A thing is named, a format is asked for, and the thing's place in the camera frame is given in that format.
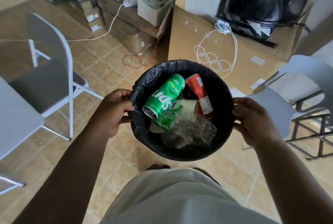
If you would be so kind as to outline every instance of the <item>shirt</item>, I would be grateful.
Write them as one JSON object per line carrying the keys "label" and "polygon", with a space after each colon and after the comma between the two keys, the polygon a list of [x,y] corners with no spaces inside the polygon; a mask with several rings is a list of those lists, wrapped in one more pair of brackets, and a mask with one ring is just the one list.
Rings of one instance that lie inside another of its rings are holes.
{"label": "shirt", "polygon": [[241,206],[194,169],[149,170],[131,180],[100,224],[277,223]]}

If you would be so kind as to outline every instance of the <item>white table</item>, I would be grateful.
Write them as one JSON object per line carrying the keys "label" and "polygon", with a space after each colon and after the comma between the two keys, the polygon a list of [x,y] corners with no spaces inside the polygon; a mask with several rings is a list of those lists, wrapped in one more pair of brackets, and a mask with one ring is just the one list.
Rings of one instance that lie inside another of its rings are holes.
{"label": "white table", "polygon": [[[44,124],[44,120],[44,117],[0,77],[0,160],[35,133]],[[0,195],[23,185],[1,176],[0,179],[14,184],[0,192]]]}

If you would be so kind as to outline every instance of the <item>trash can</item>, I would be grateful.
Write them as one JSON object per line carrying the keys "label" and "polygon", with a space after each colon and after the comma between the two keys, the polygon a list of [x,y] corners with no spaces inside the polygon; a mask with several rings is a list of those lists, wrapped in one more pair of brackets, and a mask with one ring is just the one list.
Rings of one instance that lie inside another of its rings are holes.
{"label": "trash can", "polygon": [[[211,122],[217,128],[209,147],[187,145],[180,149],[167,148],[161,140],[161,134],[149,131],[151,119],[143,112],[142,106],[150,95],[174,73],[182,75],[185,79],[196,73],[201,76],[214,109]],[[211,69],[188,60],[168,61],[147,70],[135,82],[131,101],[135,110],[128,112],[128,115],[132,119],[131,128],[134,136],[156,154],[176,161],[196,161],[213,154],[227,141],[235,121],[235,116],[231,113],[234,103],[226,83]]]}

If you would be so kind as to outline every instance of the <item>trash bin liner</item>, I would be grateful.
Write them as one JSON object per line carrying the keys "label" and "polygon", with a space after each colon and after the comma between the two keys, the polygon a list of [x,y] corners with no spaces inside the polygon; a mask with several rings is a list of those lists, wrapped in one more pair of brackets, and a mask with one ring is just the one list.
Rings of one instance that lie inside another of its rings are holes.
{"label": "trash bin liner", "polygon": [[[167,148],[162,143],[161,134],[149,131],[151,119],[144,114],[142,106],[173,73],[178,73],[185,79],[198,73],[202,78],[214,109],[215,115],[211,122],[217,128],[216,135],[208,148],[194,145],[180,149]],[[227,85],[211,69],[188,60],[168,61],[147,70],[135,82],[131,101],[135,110],[128,112],[128,115],[132,119],[131,128],[134,136],[156,154],[176,161],[196,161],[213,154],[227,141],[235,121],[235,116],[231,113],[234,104]]]}

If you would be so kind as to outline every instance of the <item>green sprite can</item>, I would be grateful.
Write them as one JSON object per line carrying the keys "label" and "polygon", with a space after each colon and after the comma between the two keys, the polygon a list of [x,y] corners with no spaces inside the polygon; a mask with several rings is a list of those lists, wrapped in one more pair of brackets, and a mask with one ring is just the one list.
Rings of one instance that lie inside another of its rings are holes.
{"label": "green sprite can", "polygon": [[177,122],[177,117],[183,109],[181,100],[176,100],[173,104],[163,113],[161,117],[155,121],[155,124],[168,132],[170,128]]}
{"label": "green sprite can", "polygon": [[147,100],[142,107],[144,113],[157,120],[178,98],[185,87],[185,79],[179,74],[172,74],[171,77]]}

